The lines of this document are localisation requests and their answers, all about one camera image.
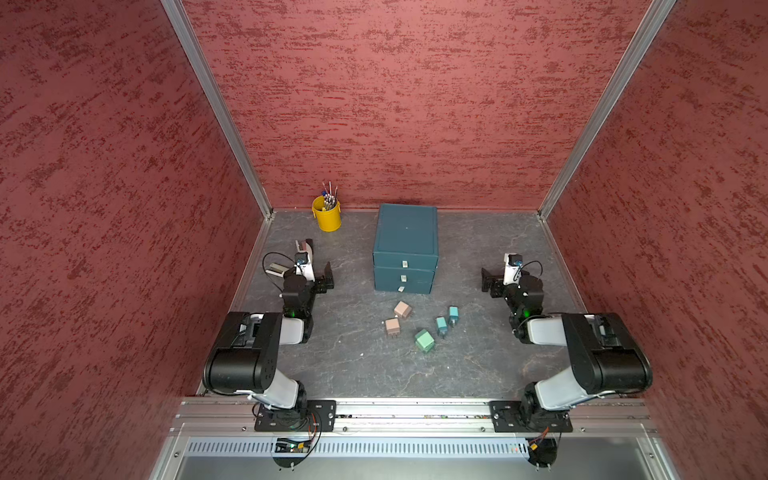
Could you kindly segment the teal plug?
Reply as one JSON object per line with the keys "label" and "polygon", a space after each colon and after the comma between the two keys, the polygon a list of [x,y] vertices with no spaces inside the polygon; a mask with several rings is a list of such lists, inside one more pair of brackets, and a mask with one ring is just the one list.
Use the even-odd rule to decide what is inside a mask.
{"label": "teal plug", "polygon": [[457,306],[450,306],[448,310],[448,320],[452,327],[455,327],[459,321],[459,308]]}
{"label": "teal plug", "polygon": [[448,333],[448,324],[444,317],[440,316],[435,319],[438,335],[441,338],[445,338]]}

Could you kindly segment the pink plug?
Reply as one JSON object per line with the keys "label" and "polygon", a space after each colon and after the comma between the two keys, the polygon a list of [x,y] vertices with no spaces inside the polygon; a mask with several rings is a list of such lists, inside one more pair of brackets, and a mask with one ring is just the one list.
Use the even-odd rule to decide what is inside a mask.
{"label": "pink plug", "polygon": [[394,308],[394,314],[398,319],[408,318],[412,311],[412,306],[403,301],[400,301]]}
{"label": "pink plug", "polygon": [[384,326],[388,336],[398,336],[401,333],[401,326],[398,318],[387,319],[384,322]]}

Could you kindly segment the green plug large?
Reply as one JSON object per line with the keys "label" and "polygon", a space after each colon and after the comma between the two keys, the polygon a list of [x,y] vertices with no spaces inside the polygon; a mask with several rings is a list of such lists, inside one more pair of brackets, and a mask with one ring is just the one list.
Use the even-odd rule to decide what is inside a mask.
{"label": "green plug large", "polygon": [[426,330],[420,330],[414,337],[415,344],[423,353],[430,352],[435,346],[435,339],[431,333]]}

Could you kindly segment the teal drawer cabinet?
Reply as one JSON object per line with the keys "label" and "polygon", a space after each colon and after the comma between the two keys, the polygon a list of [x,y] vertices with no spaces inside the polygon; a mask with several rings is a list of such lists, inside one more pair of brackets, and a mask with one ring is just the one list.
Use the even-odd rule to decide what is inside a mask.
{"label": "teal drawer cabinet", "polygon": [[437,208],[381,204],[372,258],[376,290],[430,294],[439,262]]}

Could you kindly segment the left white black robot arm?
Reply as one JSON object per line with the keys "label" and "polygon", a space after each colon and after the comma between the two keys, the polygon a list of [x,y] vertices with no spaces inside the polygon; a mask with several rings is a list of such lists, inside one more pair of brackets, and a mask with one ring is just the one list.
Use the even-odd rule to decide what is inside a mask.
{"label": "left white black robot arm", "polygon": [[314,280],[296,273],[284,277],[281,312],[228,313],[204,365],[205,389],[223,396],[246,395],[283,422],[305,420],[306,390],[279,371],[279,349],[308,342],[315,298],[333,287],[332,267],[326,264]]}

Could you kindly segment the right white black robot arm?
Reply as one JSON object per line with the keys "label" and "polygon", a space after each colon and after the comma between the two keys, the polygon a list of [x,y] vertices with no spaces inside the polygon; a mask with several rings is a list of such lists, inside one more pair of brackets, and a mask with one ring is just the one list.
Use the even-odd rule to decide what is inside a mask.
{"label": "right white black robot arm", "polygon": [[481,290],[501,298],[523,344],[563,347],[569,366],[526,386],[521,419],[564,416],[572,407],[609,395],[630,395],[652,385],[650,362],[621,317],[614,313],[543,312],[543,281],[520,266],[503,274],[481,270]]}

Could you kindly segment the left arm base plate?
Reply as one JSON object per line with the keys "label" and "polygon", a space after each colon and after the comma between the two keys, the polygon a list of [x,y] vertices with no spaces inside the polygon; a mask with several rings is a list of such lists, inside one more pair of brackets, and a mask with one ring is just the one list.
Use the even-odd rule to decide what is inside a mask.
{"label": "left arm base plate", "polygon": [[332,432],[336,418],[335,400],[300,401],[293,409],[267,408],[260,404],[255,412],[256,432]]}

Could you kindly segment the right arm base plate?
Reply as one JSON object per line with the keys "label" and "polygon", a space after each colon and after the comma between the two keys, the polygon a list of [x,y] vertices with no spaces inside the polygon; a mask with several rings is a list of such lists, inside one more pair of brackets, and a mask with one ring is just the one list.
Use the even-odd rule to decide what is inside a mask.
{"label": "right arm base plate", "polygon": [[523,401],[496,400],[490,401],[488,406],[496,433],[573,432],[568,411],[545,410],[537,404]]}

